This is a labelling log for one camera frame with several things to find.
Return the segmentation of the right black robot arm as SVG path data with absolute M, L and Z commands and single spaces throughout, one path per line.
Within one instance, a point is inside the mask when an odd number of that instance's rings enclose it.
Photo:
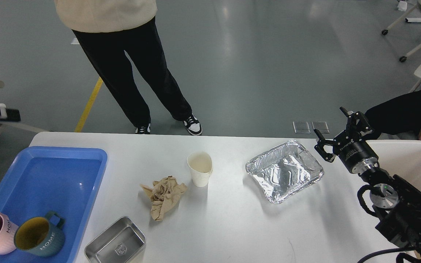
M 340 110 L 347 118 L 346 128 L 332 140 L 315 129 L 318 141 L 314 148 L 329 163 L 338 157 L 349 173 L 364 181 L 356 194 L 358 202 L 367 214 L 379 219 L 376 230 L 396 246 L 370 253 L 360 262 L 396 252 L 398 263 L 421 263 L 421 191 L 380 167 L 378 155 L 364 139 L 373 132 L 364 113 Z

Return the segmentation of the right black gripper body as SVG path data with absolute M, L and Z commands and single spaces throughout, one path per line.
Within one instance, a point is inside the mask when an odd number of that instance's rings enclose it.
M 373 168 L 379 160 L 366 141 L 347 143 L 339 149 L 338 157 L 351 174 L 362 174 Z

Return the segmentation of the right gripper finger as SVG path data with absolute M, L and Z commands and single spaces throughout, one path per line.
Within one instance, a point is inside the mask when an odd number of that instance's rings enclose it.
M 360 111 L 349 111 L 344 107 L 340 107 L 340 110 L 347 118 L 346 128 L 344 130 L 346 138 L 360 141 L 364 136 L 373 133 L 373 128 L 364 113 Z
M 332 163 L 337 156 L 334 152 L 328 153 L 324 149 L 325 146 L 329 145 L 332 146 L 333 150 L 339 145 L 339 142 L 336 140 L 327 140 L 324 138 L 322 133 L 318 129 L 314 129 L 314 133 L 318 137 L 317 144 L 314 146 L 314 149 L 319 153 L 319 155 L 324 159 L 324 161 L 327 161 L 329 163 Z

